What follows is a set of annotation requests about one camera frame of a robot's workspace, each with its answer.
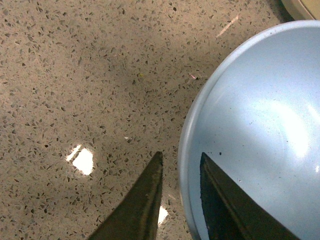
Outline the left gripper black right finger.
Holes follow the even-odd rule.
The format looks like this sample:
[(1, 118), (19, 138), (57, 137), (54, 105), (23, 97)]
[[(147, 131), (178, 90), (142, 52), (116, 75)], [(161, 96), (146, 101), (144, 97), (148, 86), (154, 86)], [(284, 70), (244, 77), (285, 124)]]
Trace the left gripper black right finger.
[(296, 240), (206, 153), (200, 160), (200, 199), (211, 240)]

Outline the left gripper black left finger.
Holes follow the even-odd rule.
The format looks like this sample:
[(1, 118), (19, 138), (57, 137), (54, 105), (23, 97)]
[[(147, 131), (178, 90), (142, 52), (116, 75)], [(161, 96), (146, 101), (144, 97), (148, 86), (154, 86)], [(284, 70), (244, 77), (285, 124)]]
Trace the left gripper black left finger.
[(158, 151), (123, 201), (89, 236), (90, 240), (154, 240), (163, 188), (163, 154)]

